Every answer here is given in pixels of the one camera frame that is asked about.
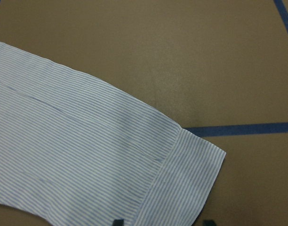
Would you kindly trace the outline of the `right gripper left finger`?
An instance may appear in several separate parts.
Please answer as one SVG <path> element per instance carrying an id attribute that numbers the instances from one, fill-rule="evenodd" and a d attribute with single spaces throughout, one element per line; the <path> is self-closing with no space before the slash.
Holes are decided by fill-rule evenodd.
<path id="1" fill-rule="evenodd" d="M 115 219 L 112 226 L 124 226 L 124 219 Z"/>

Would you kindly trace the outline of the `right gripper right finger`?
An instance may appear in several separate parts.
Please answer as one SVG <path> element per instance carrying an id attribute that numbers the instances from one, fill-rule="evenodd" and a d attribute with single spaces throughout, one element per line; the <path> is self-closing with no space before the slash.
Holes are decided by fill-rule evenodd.
<path id="1" fill-rule="evenodd" d="M 208 220 L 203 220 L 202 222 L 203 226 L 215 226 L 214 220 L 208 219 Z"/>

